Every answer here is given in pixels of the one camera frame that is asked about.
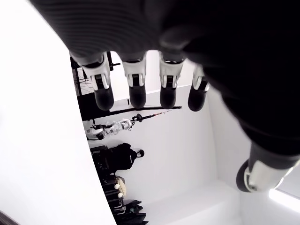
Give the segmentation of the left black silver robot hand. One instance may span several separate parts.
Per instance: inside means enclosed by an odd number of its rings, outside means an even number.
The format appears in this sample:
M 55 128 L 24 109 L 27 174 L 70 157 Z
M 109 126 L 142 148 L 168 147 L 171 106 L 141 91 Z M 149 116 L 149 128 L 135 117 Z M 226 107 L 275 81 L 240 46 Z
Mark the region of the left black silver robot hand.
M 196 64 L 188 106 L 210 86 L 251 140 L 243 192 L 278 187 L 300 162 L 300 3 L 297 0 L 34 0 L 92 83 L 113 105 L 107 52 L 122 60 L 131 104 L 145 104 L 146 52 L 160 54 L 160 103 L 170 109 L 183 61 Z

